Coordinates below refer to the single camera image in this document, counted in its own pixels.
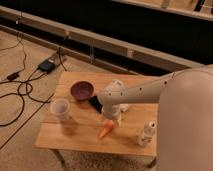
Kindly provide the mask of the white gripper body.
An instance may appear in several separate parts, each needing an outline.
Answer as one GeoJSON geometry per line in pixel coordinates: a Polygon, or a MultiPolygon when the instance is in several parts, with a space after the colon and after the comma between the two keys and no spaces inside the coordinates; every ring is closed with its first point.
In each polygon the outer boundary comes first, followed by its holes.
{"type": "Polygon", "coordinates": [[[105,119],[113,120],[117,126],[121,125],[121,110],[119,105],[104,106],[102,108],[102,115],[105,119]]]}

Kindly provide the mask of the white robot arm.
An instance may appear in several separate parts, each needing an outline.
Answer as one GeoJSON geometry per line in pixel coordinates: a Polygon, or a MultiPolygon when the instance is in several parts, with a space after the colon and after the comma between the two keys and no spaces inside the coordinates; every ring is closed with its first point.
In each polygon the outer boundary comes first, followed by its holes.
{"type": "Polygon", "coordinates": [[[113,107],[156,103],[157,171],[213,171],[213,64],[181,70],[98,95],[104,117],[113,107]]]}

